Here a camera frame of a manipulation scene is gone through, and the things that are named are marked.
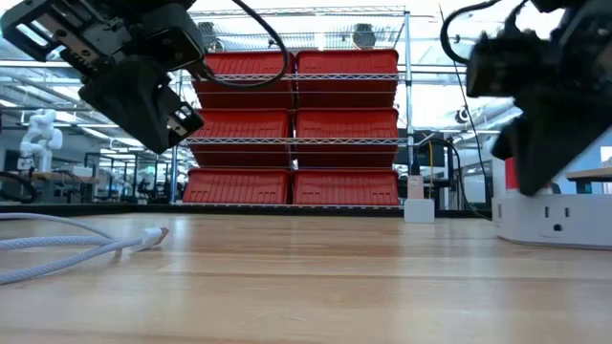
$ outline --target wooden tabletop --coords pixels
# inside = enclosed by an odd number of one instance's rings
[[[132,214],[161,248],[0,287],[3,344],[590,344],[612,337],[612,252],[526,247],[491,223]],[[3,222],[0,238],[83,234]],[[23,269],[79,251],[0,253]]]
[[[569,181],[577,181],[582,179],[601,180],[601,182],[612,182],[612,167],[596,168],[592,170],[568,172],[565,178]]]

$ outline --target red bin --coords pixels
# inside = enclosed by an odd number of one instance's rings
[[[396,75],[398,52],[304,51],[298,75]],[[297,82],[298,107],[393,107],[397,80],[322,79]]]
[[[295,72],[295,57],[289,54],[286,73]],[[216,75],[276,75],[283,67],[283,54],[278,52],[212,53],[206,62]],[[227,81],[253,84],[263,80]],[[236,89],[210,81],[195,81],[193,86],[203,108],[285,108],[293,109],[295,83],[279,80],[259,89]]]
[[[286,204],[289,179],[284,170],[192,169],[183,202]]]
[[[206,125],[193,139],[286,139],[291,136],[291,118],[285,109],[208,109],[200,115]],[[285,144],[192,144],[191,152],[200,167],[290,166]]]
[[[396,140],[398,112],[393,108],[298,109],[295,136],[302,139]],[[397,145],[302,144],[295,148],[299,167],[391,168]]]
[[[398,205],[398,174],[376,170],[298,170],[294,204]]]

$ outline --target cable connector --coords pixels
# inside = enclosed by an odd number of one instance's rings
[[[140,252],[142,250],[151,249],[162,243],[162,240],[170,232],[170,229],[165,227],[147,228],[142,232],[142,243],[132,246],[132,251]]]

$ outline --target white robot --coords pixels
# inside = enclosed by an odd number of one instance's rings
[[[63,143],[61,131],[54,128],[54,122],[54,110],[38,110],[36,115],[30,117],[28,132],[19,146],[21,154],[17,163],[18,170],[28,171],[34,167],[38,172],[51,171],[52,149],[60,149]],[[38,137],[42,140],[33,143]],[[34,166],[34,156],[38,157],[37,166]]]

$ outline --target white power strip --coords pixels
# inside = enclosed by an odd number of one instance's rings
[[[534,245],[612,249],[612,196],[520,194],[493,198],[502,239]]]

